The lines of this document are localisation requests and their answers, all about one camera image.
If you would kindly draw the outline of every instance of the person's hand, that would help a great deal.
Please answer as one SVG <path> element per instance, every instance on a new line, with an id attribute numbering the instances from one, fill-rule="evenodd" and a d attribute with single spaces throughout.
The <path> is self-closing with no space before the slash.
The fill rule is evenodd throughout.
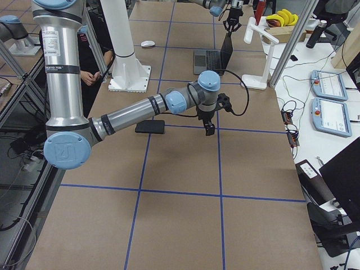
<path id="1" fill-rule="evenodd" d="M 83 80 L 83 82 L 85 82 L 85 84 L 87 86 L 92 86 L 97 81 L 97 80 L 95 80 L 95 76 L 87 71 L 80 71 L 80 77 L 81 77 L 81 80 Z"/>
<path id="2" fill-rule="evenodd" d="M 98 71 L 97 73 L 94 74 L 94 78 L 95 78 L 96 82 L 101 79 L 100 71 Z"/>

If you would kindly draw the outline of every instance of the computer mouse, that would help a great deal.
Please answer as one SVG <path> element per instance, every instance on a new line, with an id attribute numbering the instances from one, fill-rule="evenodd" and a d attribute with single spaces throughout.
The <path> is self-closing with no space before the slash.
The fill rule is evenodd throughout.
<path id="1" fill-rule="evenodd" d="M 155 42 L 152 40 L 146 40 L 146 41 L 141 42 L 141 47 L 143 47 L 143 48 L 153 47 L 153 46 L 155 46 Z"/>

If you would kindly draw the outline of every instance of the laptop keyboard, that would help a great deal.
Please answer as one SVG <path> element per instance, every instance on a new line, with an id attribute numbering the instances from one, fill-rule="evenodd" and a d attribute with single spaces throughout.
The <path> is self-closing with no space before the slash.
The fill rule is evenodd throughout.
<path id="1" fill-rule="evenodd" d="M 220 57 L 218 51 L 206 51 L 206 69 L 220 69 Z"/>

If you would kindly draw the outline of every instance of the blue and white control panel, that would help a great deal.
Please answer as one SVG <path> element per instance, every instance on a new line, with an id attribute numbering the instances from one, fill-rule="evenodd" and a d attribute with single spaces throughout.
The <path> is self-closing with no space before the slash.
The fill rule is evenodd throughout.
<path id="1" fill-rule="evenodd" d="M 345 103 L 317 97 L 313 100 L 311 113 L 316 130 L 343 137 L 352 135 Z"/>
<path id="2" fill-rule="evenodd" d="M 316 96 L 331 100 L 348 100 L 347 89 L 341 74 L 313 70 L 311 85 Z"/>

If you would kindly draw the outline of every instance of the white table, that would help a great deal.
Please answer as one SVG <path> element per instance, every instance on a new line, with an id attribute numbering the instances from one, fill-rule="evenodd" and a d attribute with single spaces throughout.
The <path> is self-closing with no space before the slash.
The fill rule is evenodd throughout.
<path id="1" fill-rule="evenodd" d="M 264 28 L 267 27 L 264 17 L 262 18 L 259 26 Z M 279 98 L 278 101 L 280 108 L 282 108 L 284 104 L 281 99 L 283 99 L 285 102 L 294 100 L 294 98 L 290 97 L 289 94 L 305 103 L 304 110 L 295 110 L 294 116 L 292 117 L 294 124 L 300 130 L 300 146 L 297 149 L 298 153 L 294 159 L 294 162 L 298 163 L 304 159 L 307 159 L 314 166 L 314 168 L 318 170 L 322 165 L 316 157 L 320 157 L 324 163 L 327 163 L 337 153 L 339 153 L 342 149 L 347 147 L 347 145 L 360 136 L 360 124 L 351 124 L 353 135 L 349 138 L 344 138 L 315 130 L 311 115 L 311 103 L 315 98 L 315 95 L 311 90 L 310 80 L 308 80 L 310 78 L 311 72 L 314 69 L 336 73 L 343 72 L 342 76 L 345 86 L 347 88 L 356 88 L 356 86 L 348 73 L 344 72 L 344 69 L 334 69 L 332 67 L 330 60 L 331 57 L 335 55 L 335 52 L 331 44 L 317 43 L 314 48 L 309 49 L 305 46 L 307 40 L 308 38 L 296 45 L 292 54 L 298 58 L 298 61 L 288 61 L 279 82 L 275 86 L 275 90 L 277 97 Z M 281 53 L 283 52 L 285 45 L 286 44 L 284 43 L 275 45 L 271 63 L 271 74 L 277 65 L 278 59 L 281 57 Z M 268 54 L 269 48 L 270 45 L 263 42 L 263 49 L 266 54 Z M 345 103 L 348 106 L 349 117 L 351 120 L 358 120 L 360 117 L 360 93 L 356 90 L 347 90 L 347 92 L 349 99 Z M 295 101 L 297 102 L 297 108 L 303 107 L 303 104 L 300 101 Z M 285 107 L 285 109 L 293 108 L 293 102 Z M 322 205 L 322 207 L 327 210 L 333 210 L 330 203 Z M 345 253 L 335 258 L 331 258 L 326 253 L 324 248 L 319 248 L 319 254 L 322 259 L 324 270 L 329 270 L 333 266 L 339 266 L 339 263 L 344 263 L 347 255 Z M 356 249 L 351 252 L 347 268 L 360 268 L 360 249 Z"/>

